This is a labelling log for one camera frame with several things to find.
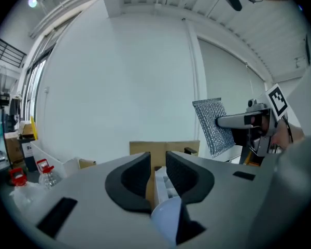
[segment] ceiling light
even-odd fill
[[[28,0],[28,5],[32,8],[34,8],[37,5],[37,0]]]

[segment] red object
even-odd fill
[[[46,165],[40,165],[40,163],[42,162],[46,162]],[[49,173],[50,171],[52,171],[54,169],[54,166],[49,166],[48,165],[48,162],[47,162],[47,159],[42,159],[42,160],[38,160],[37,162],[37,165],[39,166],[39,169],[42,173]]]
[[[16,186],[26,185],[27,179],[22,168],[12,169],[9,173],[13,184],[15,184]],[[15,177],[16,173],[20,173],[21,176]]]

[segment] bubble wrap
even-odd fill
[[[232,130],[218,127],[215,122],[218,117],[227,115],[221,98],[195,101],[192,105],[202,125],[212,158],[235,145]]]

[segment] water bottle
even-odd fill
[[[39,177],[39,184],[51,189],[54,185],[61,181],[61,177],[56,171],[54,166],[49,166],[46,159],[37,161],[41,175]]]
[[[22,168],[13,169],[9,173],[15,185],[10,196],[17,208],[24,214],[35,200],[41,199],[46,194],[47,189],[38,183],[28,182]]]

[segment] railing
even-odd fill
[[[25,56],[26,53],[0,39],[0,60],[20,67]]]

